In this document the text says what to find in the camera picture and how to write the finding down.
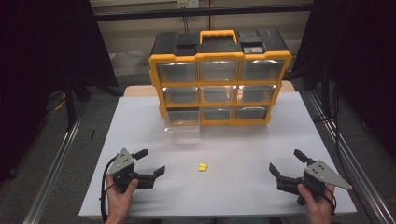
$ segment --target transparent plastic box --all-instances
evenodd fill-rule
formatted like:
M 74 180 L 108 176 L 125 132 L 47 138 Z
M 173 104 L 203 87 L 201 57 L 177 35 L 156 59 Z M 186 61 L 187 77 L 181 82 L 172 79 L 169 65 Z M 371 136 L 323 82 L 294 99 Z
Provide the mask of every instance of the transparent plastic box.
M 196 63 L 158 63 L 161 82 L 193 82 L 197 78 Z
M 239 86 L 238 102 L 265 102 L 271 100 L 275 85 Z
M 163 88 L 163 96 L 167 104 L 194 104 L 198 102 L 198 88 Z
M 245 106 L 235 109 L 236 119 L 264 119 L 268 106 Z
M 199 126 L 199 107 L 168 108 L 166 127 Z
M 201 80 L 228 81 L 236 80 L 238 61 L 207 61 L 201 62 Z
M 231 119 L 233 114 L 232 107 L 203 107 L 203 118 L 205 120 L 226 120 Z
M 282 65 L 281 60 L 244 61 L 241 80 L 277 80 Z
M 201 142 L 200 126 L 166 127 L 170 144 L 196 144 Z
M 201 87 L 202 101 L 208 103 L 231 102 L 235 97 L 236 86 Z

